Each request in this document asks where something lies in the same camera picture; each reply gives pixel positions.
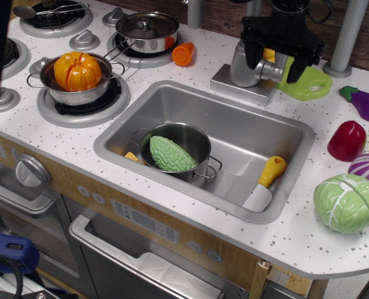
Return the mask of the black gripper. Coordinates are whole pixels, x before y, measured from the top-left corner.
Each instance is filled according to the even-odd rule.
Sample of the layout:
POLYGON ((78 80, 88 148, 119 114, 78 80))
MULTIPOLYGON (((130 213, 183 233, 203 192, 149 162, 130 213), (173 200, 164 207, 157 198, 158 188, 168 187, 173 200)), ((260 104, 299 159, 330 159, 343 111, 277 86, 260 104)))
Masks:
POLYGON ((306 25, 309 1, 271 1, 269 17, 246 16, 242 19, 246 62, 255 69, 265 48, 294 58, 287 83, 296 83, 307 66, 318 64, 326 44, 306 25))

